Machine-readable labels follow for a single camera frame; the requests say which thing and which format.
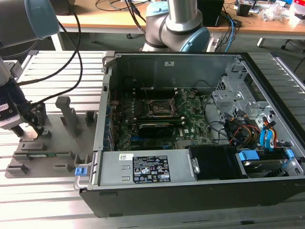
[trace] red wire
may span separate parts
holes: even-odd
[[[242,126],[240,126],[236,131],[235,131],[235,133],[234,133],[234,137],[235,137],[235,135],[239,132],[239,130],[242,128],[242,127],[251,127],[251,128],[253,128],[253,129],[255,129],[255,130],[257,130],[259,133],[261,132],[257,127],[255,127],[255,126],[252,126],[252,125],[242,125]]]

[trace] metal bracket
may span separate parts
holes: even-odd
[[[102,57],[102,73],[106,72],[107,66],[109,66],[110,61],[113,61],[116,58],[115,51],[106,51]]]
[[[77,137],[81,130],[77,127],[78,117],[74,108],[70,108],[71,99],[68,96],[59,96],[56,100],[56,107],[61,109],[65,123],[72,137]]]

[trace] warning label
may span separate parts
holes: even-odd
[[[171,181],[167,156],[138,156],[132,160],[134,183]]]

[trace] blue drive bracket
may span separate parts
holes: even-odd
[[[242,152],[238,153],[238,155],[241,161],[260,159],[258,153],[255,150],[243,150]]]

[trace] sticker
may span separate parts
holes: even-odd
[[[134,183],[171,181],[167,156],[137,156],[132,160]]]
[[[165,62],[164,66],[165,67],[174,67],[175,65],[175,62],[174,61],[167,61]]]
[[[132,161],[133,154],[120,154],[119,160],[120,161]]]

